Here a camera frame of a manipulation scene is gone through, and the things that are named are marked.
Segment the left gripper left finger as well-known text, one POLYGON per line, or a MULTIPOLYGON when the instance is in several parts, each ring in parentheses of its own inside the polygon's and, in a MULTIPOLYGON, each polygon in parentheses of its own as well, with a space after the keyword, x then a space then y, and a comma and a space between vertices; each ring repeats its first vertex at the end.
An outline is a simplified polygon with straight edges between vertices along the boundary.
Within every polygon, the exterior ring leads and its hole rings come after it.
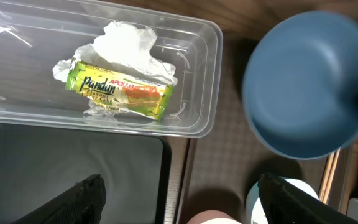
POLYGON ((93 174, 13 224, 99 224, 105 204, 104 179, 93 174))

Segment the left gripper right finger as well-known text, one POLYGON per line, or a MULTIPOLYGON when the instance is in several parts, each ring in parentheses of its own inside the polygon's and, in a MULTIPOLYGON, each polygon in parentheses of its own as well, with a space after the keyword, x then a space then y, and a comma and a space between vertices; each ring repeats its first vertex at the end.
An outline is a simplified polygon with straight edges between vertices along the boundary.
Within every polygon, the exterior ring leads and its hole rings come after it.
POLYGON ((358 224, 275 174, 262 174, 258 187, 268 224, 358 224))

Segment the green yellow snack wrapper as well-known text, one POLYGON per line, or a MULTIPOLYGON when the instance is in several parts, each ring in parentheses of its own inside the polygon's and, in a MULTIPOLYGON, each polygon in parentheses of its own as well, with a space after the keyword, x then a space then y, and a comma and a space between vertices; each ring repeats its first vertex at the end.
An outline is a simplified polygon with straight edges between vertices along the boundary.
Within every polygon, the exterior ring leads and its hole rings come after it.
POLYGON ((163 117, 173 93, 173 85, 106 70, 77 58, 71 60, 65 88, 89 99, 86 114, 135 113, 153 120, 163 117))

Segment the dark blue bowl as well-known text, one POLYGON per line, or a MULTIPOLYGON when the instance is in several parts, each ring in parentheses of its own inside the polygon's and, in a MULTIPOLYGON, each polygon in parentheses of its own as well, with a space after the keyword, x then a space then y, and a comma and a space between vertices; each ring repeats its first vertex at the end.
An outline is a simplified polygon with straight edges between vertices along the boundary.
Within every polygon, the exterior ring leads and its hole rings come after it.
POLYGON ((242 83, 247 120, 271 151, 317 159, 358 138, 358 23, 308 11, 258 43, 242 83))

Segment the white napkin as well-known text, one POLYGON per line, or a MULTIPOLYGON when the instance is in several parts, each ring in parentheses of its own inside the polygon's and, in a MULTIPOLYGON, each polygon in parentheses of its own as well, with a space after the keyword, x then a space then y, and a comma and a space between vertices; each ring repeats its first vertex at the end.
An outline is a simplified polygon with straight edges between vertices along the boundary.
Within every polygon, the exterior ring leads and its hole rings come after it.
POLYGON ((130 23, 112 21, 104 28, 103 35, 78 47, 71 59, 59 61, 53 68, 53 77, 66 85, 71 60, 77 58, 106 70, 174 88, 178 82, 176 67, 150 54, 156 41, 157 35, 149 27, 138 29, 130 23))

